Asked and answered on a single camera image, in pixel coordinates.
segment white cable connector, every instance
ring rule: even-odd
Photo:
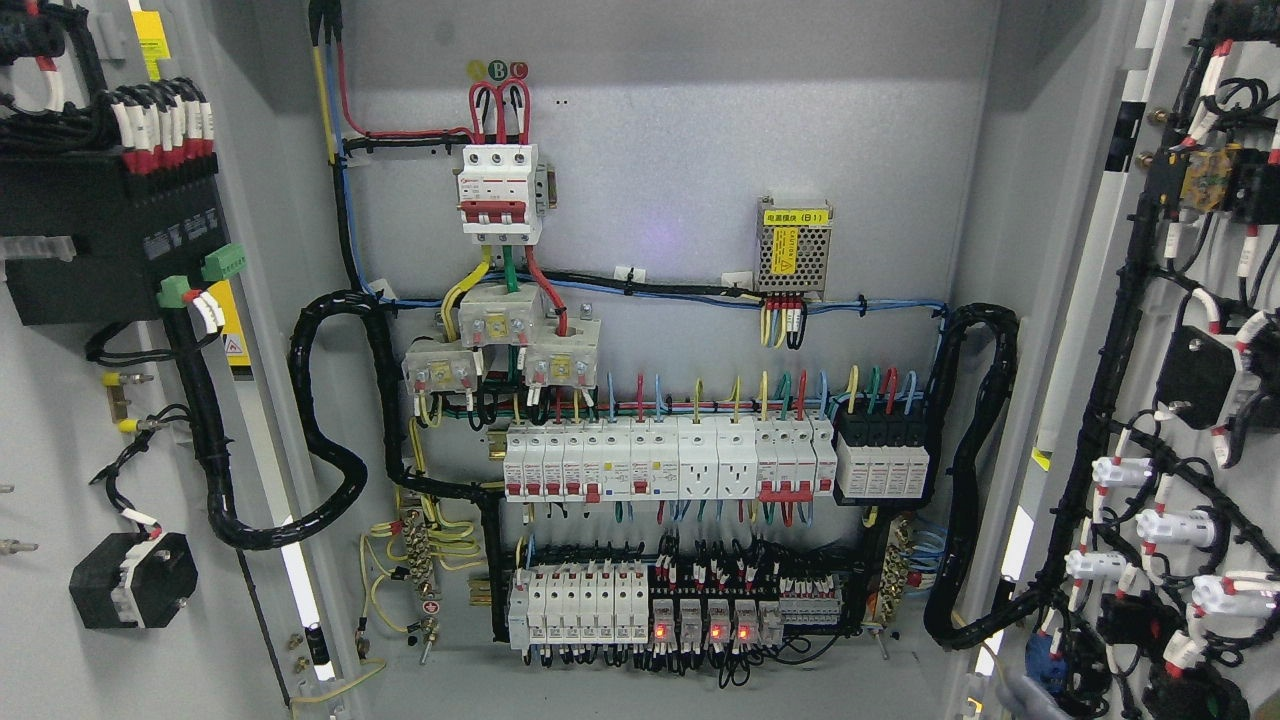
[[[1270,580],[1233,580],[1230,577],[1197,575],[1192,578],[1192,602],[1207,615],[1267,619],[1276,610],[1280,583]]]
[[[1149,457],[1098,457],[1093,461],[1093,482],[1101,488],[1142,487],[1155,473]]]
[[[1251,315],[1249,319],[1240,325],[1239,332],[1235,333],[1235,348],[1240,352],[1248,350],[1249,343],[1253,342],[1253,338],[1258,337],[1258,333],[1262,332],[1262,328],[1267,327],[1267,323],[1270,323],[1270,320],[1267,319],[1267,314],[1262,310]]]
[[[1174,676],[1181,675],[1183,670],[1194,667],[1203,660],[1206,647],[1203,639],[1192,639],[1183,630],[1175,632],[1165,646],[1165,669]]]
[[[1203,287],[1197,287],[1192,291],[1192,299],[1204,306],[1204,315],[1208,319],[1208,332],[1212,334],[1222,332],[1222,316],[1219,313],[1213,296]]]
[[[1213,519],[1203,510],[1190,512],[1157,512],[1143,510],[1138,515],[1138,537],[1152,544],[1190,544],[1208,547],[1217,537]]]
[[[1076,580],[1119,580],[1125,570],[1125,559],[1119,552],[1066,553],[1066,574]]]

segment screw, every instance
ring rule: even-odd
[[[19,552],[35,552],[37,550],[40,550],[40,546],[33,542],[0,539],[0,555],[17,555]]]

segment black cable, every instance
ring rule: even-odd
[[[284,684],[284,673],[280,670],[280,656],[275,653],[275,643],[271,642],[271,630],[266,626],[266,615],[262,612],[262,601],[257,597],[257,584],[253,583],[253,573],[248,569],[248,559],[244,551],[236,551],[236,560],[241,566],[241,577],[244,578],[244,589],[248,592],[250,603],[253,605],[253,616],[257,618],[257,629],[262,633],[262,644],[266,646],[266,656],[271,661],[271,670],[275,673],[275,683],[280,688],[280,698],[284,707],[293,705],[289,697],[289,688]]]
[[[1253,290],[1249,291],[1248,304],[1251,306],[1257,306],[1258,304],[1258,296],[1262,293],[1262,279],[1267,275],[1267,270],[1271,268],[1271,260],[1276,255],[1276,249],[1280,249],[1280,227],[1276,227],[1275,234],[1271,236],[1271,245],[1267,246],[1266,255],[1263,255],[1262,261],[1258,263],[1258,274],[1253,277]]]
[[[294,331],[294,347],[297,336],[305,334],[306,320],[312,319],[315,327],[323,318],[315,318],[316,310],[308,306],[300,319],[303,333]],[[227,544],[237,550],[270,550],[283,547],[302,539],[329,527],[360,497],[365,487],[367,473],[364,462],[351,451],[337,446],[325,438],[315,423],[314,401],[310,396],[310,369],[307,359],[310,355],[310,342],[306,342],[306,352],[301,357],[291,354],[289,370],[294,379],[294,389],[298,388],[298,372],[305,377],[305,392],[297,397],[298,411],[303,420],[303,432],[307,436],[307,448],[325,461],[343,470],[343,482],[319,507],[301,519],[278,528],[256,529],[239,520],[236,511],[236,493],[232,484],[230,455],[227,445],[230,442],[223,429],[221,410],[218,405],[218,393],[214,388],[212,378],[209,375],[209,366],[205,357],[191,348],[196,345],[195,331],[191,318],[183,310],[165,310],[161,315],[165,334],[169,343],[177,351],[175,364],[182,387],[187,396],[187,406],[191,410],[191,434],[195,446],[196,460],[205,471],[205,480],[209,486],[209,524],[214,534]],[[315,337],[315,328],[310,328],[308,341]]]
[[[1000,419],[1018,373],[1018,315],[1012,310],[997,305],[975,304],[956,309],[942,333],[938,356],[924,396],[927,421],[924,447],[929,452],[929,470],[925,479],[928,487],[937,478],[942,461],[942,430],[955,392],[960,350],[968,332],[978,325],[995,333],[995,355],[978,389],[973,420],[961,437],[951,461],[952,497],[946,551],[940,561],[933,591],[924,607],[925,629],[938,644],[948,648],[973,647],[989,634],[972,637],[973,625],[956,629],[951,623],[951,615],[977,550],[982,519],[978,495],[978,454]]]

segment wire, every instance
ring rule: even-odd
[[[538,259],[534,255],[534,246],[525,246],[525,263],[529,264],[529,274],[534,275],[534,282],[543,288],[547,293],[548,300],[552,302],[552,309],[556,311],[556,334],[561,337],[568,337],[568,309],[564,307],[564,301],[561,300],[556,287],[552,286],[547,275],[543,274],[541,268],[538,266]]]
[[[448,292],[444,293],[444,302],[440,306],[440,316],[444,322],[444,340],[447,342],[456,342],[460,337],[460,328],[453,323],[453,305],[461,300],[462,295],[476,286],[485,273],[489,272],[489,264],[493,261],[493,249],[488,245],[480,249],[480,263],[467,273],[465,278],[457,282]]]
[[[300,705],[321,705],[321,703],[329,702],[330,700],[334,700],[338,696],[340,696],[340,694],[343,694],[343,693],[346,693],[348,691],[355,689],[356,687],[358,687],[360,684],[362,684],[365,680],[369,680],[374,675],[376,675],[376,674],[379,674],[379,673],[381,673],[383,670],[387,669],[387,661],[381,660],[381,659],[378,659],[378,657],[370,657],[370,659],[366,659],[366,660],[361,660],[360,664],[361,665],[376,665],[376,667],[374,667],[369,673],[365,673],[364,675],[356,678],[355,680],[347,683],[346,685],[342,685],[340,688],[332,689],[332,691],[326,692],[324,694],[317,694],[317,696],[312,696],[312,697],[294,697],[294,698],[291,698],[289,700],[289,715],[293,717],[293,720],[297,720],[297,717],[298,717],[298,706]]]

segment blue wire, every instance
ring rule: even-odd
[[[605,379],[609,383],[609,421],[618,421],[618,402],[613,400],[613,373],[607,373]]]
[[[818,404],[818,411],[822,413],[826,416],[827,415],[827,370],[818,370],[818,378],[822,379],[822,402]],[[808,406],[808,405],[809,405],[809,401],[805,400],[805,406]]]
[[[911,370],[906,374],[906,379],[910,383],[906,389],[906,414],[911,414],[911,405],[915,404],[915,383],[919,382],[920,377]]]

